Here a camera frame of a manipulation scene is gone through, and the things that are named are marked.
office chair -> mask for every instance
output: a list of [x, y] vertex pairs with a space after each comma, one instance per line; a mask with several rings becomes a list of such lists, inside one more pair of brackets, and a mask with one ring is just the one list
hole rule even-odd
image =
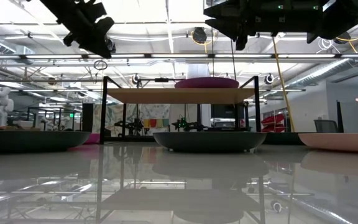
[[314, 121], [318, 133], [338, 133], [338, 126], [335, 121], [317, 119]]

wooden tabletop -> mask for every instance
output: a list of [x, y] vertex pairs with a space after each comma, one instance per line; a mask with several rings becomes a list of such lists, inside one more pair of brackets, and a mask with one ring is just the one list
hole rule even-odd
[[122, 103], [236, 104], [254, 95], [251, 88], [114, 88], [108, 94]]

humanoid robot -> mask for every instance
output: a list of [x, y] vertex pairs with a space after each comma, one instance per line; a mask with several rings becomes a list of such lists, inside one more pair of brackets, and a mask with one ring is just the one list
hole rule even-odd
[[0, 87], [0, 126], [7, 125], [7, 112], [12, 112], [14, 102], [9, 99], [11, 89], [8, 87]]

ceiling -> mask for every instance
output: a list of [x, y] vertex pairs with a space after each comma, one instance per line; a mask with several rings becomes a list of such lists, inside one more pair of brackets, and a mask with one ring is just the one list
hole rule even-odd
[[[108, 16], [111, 16], [116, 24], [108, 32], [117, 47], [117, 54], [231, 54], [231, 41], [217, 30], [211, 30], [204, 21], [208, 17], [203, 15], [203, 9], [207, 7], [203, 0], [121, 0], [102, 1]], [[57, 18], [38, 0], [27, 2], [26, 0], [0, 0], [0, 42], [15, 48], [18, 45], [26, 46], [35, 54], [87, 54], [80, 50], [78, 45], [66, 47], [62, 44], [62, 38], [68, 30], [63, 25], [56, 23]], [[191, 31], [195, 27], [204, 27], [208, 35], [208, 45], [198, 45], [191, 37]], [[358, 37], [358, 26], [352, 28], [349, 33], [352, 38]], [[277, 51], [280, 54], [336, 54], [351, 50], [349, 44], [338, 45], [331, 40], [317, 39], [311, 44], [306, 43], [306, 34], [288, 33], [279, 34], [276, 39]], [[273, 42], [269, 34], [261, 34], [259, 38], [249, 37], [249, 42], [243, 51], [235, 54], [271, 54], [274, 53]], [[142, 78], [175, 77], [182, 78], [186, 75], [188, 64], [194, 63], [186, 60], [146, 60], [112, 59], [109, 67], [104, 72], [99, 72], [98, 77], [108, 75], [124, 88], [132, 87], [131, 76], [138, 74]], [[55, 63], [76, 63], [75, 66], [55, 66]], [[215, 60], [207, 62], [209, 72], [215, 76], [236, 78], [240, 83], [246, 82], [254, 75], [260, 76], [262, 88], [271, 88], [263, 82], [264, 76], [269, 73], [277, 76], [277, 65], [274, 61], [263, 62], [236, 62], [233, 67], [230, 61]], [[24, 78], [32, 74], [32, 79], [46, 78], [94, 78], [95, 69], [84, 60], [36, 60], [33, 65], [15, 64], [15, 61], [0, 61], [0, 69], [17, 74], [14, 78]], [[318, 63], [302, 60], [299, 62], [281, 62], [280, 68], [284, 79], [296, 77], [298, 74], [314, 67]], [[0, 77], [12, 78], [12, 75]], [[171, 88], [174, 83], [152, 83], [148, 88]], [[82, 88], [100, 88], [100, 83], [81, 83]], [[63, 88], [59, 85], [50, 86], [38, 83], [34, 88]]]

glossy floor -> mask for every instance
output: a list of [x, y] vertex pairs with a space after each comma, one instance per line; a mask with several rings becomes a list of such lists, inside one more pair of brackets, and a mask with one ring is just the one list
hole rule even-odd
[[0, 155], [0, 223], [358, 223], [358, 154], [152, 143]]

